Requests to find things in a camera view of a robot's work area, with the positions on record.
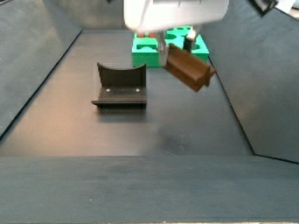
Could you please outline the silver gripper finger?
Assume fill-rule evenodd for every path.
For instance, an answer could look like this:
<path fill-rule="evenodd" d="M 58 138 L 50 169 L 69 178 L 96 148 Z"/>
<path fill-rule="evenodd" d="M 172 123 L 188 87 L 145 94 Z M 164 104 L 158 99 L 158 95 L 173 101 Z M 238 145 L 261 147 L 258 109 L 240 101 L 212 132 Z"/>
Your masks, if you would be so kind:
<path fill-rule="evenodd" d="M 164 41 L 165 31 L 158 31 L 156 33 L 156 41 L 157 41 L 157 52 L 158 52 L 158 61 L 161 66 L 166 63 L 168 58 L 168 45 Z"/>
<path fill-rule="evenodd" d="M 198 36 L 200 29 L 201 29 L 201 27 L 198 25 L 192 26 L 190 29 L 189 29 L 189 32 L 188 32 L 186 36 L 184 37 L 182 49 L 186 52 L 190 52 L 192 51 L 193 43 L 194 43 L 196 38 Z"/>

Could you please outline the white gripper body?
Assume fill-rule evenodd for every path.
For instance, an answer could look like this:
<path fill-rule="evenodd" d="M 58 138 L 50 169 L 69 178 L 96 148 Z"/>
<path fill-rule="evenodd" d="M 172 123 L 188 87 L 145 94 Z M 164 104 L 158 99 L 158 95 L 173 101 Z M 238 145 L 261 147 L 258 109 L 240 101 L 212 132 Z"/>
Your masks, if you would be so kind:
<path fill-rule="evenodd" d="M 134 32 L 154 32 L 222 19 L 229 0 L 124 0 L 125 26 Z"/>

